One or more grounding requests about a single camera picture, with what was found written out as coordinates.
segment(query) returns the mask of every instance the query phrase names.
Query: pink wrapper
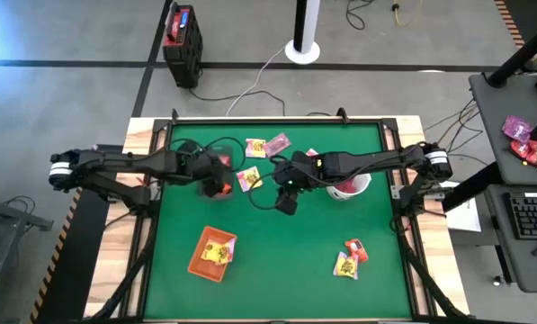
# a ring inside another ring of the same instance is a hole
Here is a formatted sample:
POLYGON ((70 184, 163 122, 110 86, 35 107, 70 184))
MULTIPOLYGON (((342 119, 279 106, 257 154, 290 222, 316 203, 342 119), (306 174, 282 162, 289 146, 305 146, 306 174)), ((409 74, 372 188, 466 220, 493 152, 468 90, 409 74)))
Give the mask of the pink wrapper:
POLYGON ((266 151, 266 156, 273 157, 282 152, 284 149, 288 148, 291 144, 292 143, 286 137, 286 135, 284 135, 284 133, 280 133, 278 136, 264 144, 264 151, 266 151))
POLYGON ((509 115, 506 117, 504 126, 502 126, 502 132, 514 140, 519 140, 522 143, 527 142, 530 139, 530 132, 532 131, 532 125, 522 118, 509 115))

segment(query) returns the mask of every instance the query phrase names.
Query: white pole base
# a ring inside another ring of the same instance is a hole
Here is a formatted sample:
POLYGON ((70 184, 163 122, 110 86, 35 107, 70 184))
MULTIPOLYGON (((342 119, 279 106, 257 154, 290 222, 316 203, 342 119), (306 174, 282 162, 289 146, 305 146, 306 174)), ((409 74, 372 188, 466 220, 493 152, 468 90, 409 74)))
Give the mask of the white pole base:
POLYGON ((286 44, 286 50, 285 50, 286 56, 289 60, 296 64, 306 65, 313 63, 318 59, 320 56, 320 47, 316 42, 312 43, 312 48, 310 51, 306 54, 302 54, 298 52, 296 49, 294 49, 294 40, 291 40, 286 44))

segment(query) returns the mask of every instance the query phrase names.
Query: wooden board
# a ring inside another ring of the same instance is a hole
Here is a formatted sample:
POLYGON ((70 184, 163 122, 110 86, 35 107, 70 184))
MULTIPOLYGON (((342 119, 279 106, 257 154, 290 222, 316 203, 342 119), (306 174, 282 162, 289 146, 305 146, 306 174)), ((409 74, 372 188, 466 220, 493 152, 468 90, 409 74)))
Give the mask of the wooden board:
MULTIPOLYGON (((337 119, 339 117, 314 116, 294 118, 337 119)), ((395 118, 398 121, 398 134, 400 137, 400 143, 403 147, 425 140, 424 133, 422 131, 422 124, 418 116, 357 116, 351 118, 369 118, 376 120, 379 118, 395 118)), ((152 137, 154 120, 158 119, 166 119, 166 117, 132 118, 130 120, 123 151, 136 154, 147 154, 152 137)), ((222 120, 222 118, 196 119, 222 120)), ((230 119, 262 120, 267 118, 242 117, 230 119)), ((393 138, 388 130, 386 130, 386 136, 389 143, 389 149, 393 149, 393 138)), ((396 183, 401 183, 399 173, 395 171, 393 174, 396 183)), ((414 180, 415 176, 416 173, 414 171, 408 170, 408 178, 410 182, 414 180)), ((139 178, 141 179, 142 175, 118 174, 117 176, 119 181, 127 185, 138 185, 139 178)), ((442 205, 435 201, 426 201, 425 208, 428 211, 440 213, 443 212, 442 205)), ((112 205, 108 213, 107 222, 119 217, 126 211, 127 209, 122 204, 112 205)), ((446 219, 430 213, 425 213, 418 215, 417 220, 430 275, 434 278, 438 286, 440 286, 444 294, 451 300, 456 308, 458 308, 460 311, 463 311, 465 314, 468 314, 468 303, 466 302, 466 297, 464 295, 460 272, 458 271, 458 266, 456 265, 456 257, 454 256, 446 219)), ((126 217, 125 219, 112 224, 111 227, 104 232, 102 244, 100 246, 100 253, 96 262, 96 268, 94 270, 93 282, 88 296, 88 303, 86 304, 85 308, 85 316, 92 316, 95 312, 100 310, 105 301, 110 298, 119 282, 124 277, 130 253, 130 244, 134 224, 134 217, 126 217)), ((410 245, 414 246, 414 242, 412 242, 409 232, 408 242, 410 245)), ((426 314, 427 308, 423 294, 423 286, 413 269, 412 272, 415 283, 416 298, 419 306, 418 309, 421 314, 426 314)), ((137 276, 137 280, 132 287, 132 297, 130 298, 129 306, 130 315, 136 311, 136 300, 138 299, 139 295, 140 276, 141 273, 137 276)))

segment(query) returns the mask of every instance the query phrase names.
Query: battery pack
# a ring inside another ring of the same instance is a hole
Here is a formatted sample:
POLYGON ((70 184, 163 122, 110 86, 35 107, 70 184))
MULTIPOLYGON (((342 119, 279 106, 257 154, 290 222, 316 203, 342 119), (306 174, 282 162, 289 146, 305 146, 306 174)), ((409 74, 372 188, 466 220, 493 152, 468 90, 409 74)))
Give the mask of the battery pack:
POLYGON ((172 3, 165 31, 162 52, 176 85, 183 88, 196 87, 203 46, 194 7, 172 3))

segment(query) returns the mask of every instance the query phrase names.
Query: white paper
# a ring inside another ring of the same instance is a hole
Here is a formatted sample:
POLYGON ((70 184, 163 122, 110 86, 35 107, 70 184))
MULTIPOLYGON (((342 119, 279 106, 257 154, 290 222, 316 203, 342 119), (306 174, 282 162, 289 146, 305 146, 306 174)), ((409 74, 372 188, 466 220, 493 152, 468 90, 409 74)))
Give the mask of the white paper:
MULTIPOLYGON (((444 181, 440 185, 444 188, 453 188, 458 183, 444 181)), ((476 200, 474 198, 446 212, 446 220, 448 221, 448 229, 481 231, 476 200)))

